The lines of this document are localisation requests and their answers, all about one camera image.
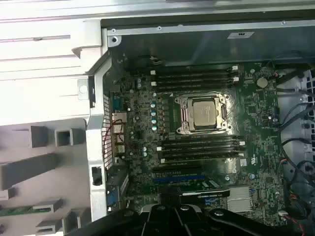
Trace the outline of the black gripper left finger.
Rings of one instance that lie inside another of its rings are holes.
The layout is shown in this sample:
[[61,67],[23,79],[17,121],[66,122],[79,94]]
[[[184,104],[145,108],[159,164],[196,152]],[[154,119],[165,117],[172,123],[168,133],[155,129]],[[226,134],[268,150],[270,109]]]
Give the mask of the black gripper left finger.
[[72,236],[169,236],[175,232],[172,208],[146,205],[144,211],[126,208],[71,232]]

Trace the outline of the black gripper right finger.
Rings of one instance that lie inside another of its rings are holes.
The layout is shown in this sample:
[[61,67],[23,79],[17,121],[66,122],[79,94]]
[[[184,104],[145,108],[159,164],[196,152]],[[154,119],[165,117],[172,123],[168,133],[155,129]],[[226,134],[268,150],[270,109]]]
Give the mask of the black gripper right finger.
[[279,236],[277,228],[256,222],[227,209],[202,211],[194,205],[175,208],[186,236]]

